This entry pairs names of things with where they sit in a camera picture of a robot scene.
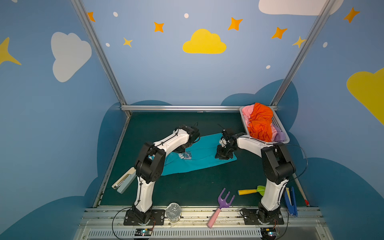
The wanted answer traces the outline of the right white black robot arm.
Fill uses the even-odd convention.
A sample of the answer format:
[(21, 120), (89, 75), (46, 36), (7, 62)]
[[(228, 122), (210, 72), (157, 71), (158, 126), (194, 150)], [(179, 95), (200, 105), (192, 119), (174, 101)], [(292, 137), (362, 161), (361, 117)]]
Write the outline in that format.
[(262, 159), (263, 172), (267, 178), (264, 196), (261, 198), (257, 211), (259, 224), (283, 224), (281, 214), (281, 198), (289, 182), (296, 172), (291, 155), (285, 144), (267, 144), (244, 133), (233, 134), (223, 130), (217, 147), (215, 158), (228, 160), (237, 149), (249, 151)]

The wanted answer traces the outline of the white plastic laundry basket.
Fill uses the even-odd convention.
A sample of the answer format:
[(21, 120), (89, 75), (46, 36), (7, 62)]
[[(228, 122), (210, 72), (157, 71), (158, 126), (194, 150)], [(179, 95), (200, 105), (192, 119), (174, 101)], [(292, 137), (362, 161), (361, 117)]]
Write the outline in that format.
[[(265, 143), (265, 144), (275, 144), (275, 143), (284, 143), (284, 144), (287, 144), (287, 143), (289, 143), (289, 142), (290, 142), (290, 138), (289, 138), (289, 136), (288, 136), (288, 133), (287, 133), (285, 127), (283, 126), (281, 120), (279, 119), (279, 117), (278, 117), (276, 111), (273, 110), (272, 107), (270, 107), (270, 106), (267, 106), (267, 107), (271, 108), (271, 110), (273, 111), (273, 114), (274, 114), (274, 116), (273, 116), (273, 118), (272, 118), (272, 124), (273, 124), (273, 126), (274, 126), (274, 127), (278, 127), (278, 128), (280, 128), (280, 129), (286, 134), (286, 140), (285, 140), (284, 142), (275, 142), (275, 141), (273, 141), (273, 142), (264, 142), (264, 141), (261, 141), (261, 140), (258, 140), (258, 139), (256, 139), (256, 140), (261, 141), (262, 143)], [(247, 130), (247, 127), (246, 127), (246, 122), (245, 122), (245, 118), (244, 118), (243, 113), (242, 113), (242, 109), (240, 109), (239, 111), (240, 111), (240, 114), (241, 114), (241, 119), (242, 119), (242, 122), (243, 122), (243, 125), (244, 125), (244, 128), (245, 128), (245, 131), (246, 131), (246, 135), (250, 136), (249, 131)]]

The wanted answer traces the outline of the teal printed t shirt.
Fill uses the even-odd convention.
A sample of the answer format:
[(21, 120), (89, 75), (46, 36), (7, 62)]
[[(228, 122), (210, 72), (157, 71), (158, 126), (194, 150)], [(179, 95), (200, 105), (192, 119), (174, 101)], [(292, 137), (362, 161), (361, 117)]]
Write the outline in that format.
[(188, 173), (236, 161), (236, 156), (229, 160), (215, 158), (221, 137), (222, 134), (204, 136), (184, 153), (170, 153), (166, 157), (162, 176)]

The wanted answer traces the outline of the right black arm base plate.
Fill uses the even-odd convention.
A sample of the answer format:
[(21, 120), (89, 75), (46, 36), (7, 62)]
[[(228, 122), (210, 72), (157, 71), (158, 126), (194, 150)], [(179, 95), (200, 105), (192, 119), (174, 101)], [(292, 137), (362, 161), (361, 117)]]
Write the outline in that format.
[(240, 210), (245, 225), (283, 225), (284, 219), (280, 209), (267, 211), (264, 209), (246, 209)]

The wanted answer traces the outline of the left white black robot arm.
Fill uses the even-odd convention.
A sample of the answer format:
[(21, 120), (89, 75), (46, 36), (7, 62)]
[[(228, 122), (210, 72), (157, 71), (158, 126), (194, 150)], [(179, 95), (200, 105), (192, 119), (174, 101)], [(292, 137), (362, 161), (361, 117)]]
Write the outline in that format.
[(144, 225), (150, 221), (154, 186), (163, 173), (166, 157), (172, 152), (185, 152), (199, 137), (198, 128), (181, 125), (162, 140), (144, 143), (135, 164), (138, 191), (132, 207), (139, 224)]

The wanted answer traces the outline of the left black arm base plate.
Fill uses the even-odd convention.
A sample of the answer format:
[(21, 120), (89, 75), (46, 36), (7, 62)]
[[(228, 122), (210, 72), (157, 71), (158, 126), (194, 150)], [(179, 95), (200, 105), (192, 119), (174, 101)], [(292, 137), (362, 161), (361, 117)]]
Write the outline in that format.
[(126, 212), (124, 226), (163, 226), (165, 220), (165, 210), (151, 210), (146, 213), (139, 213), (134, 210)]

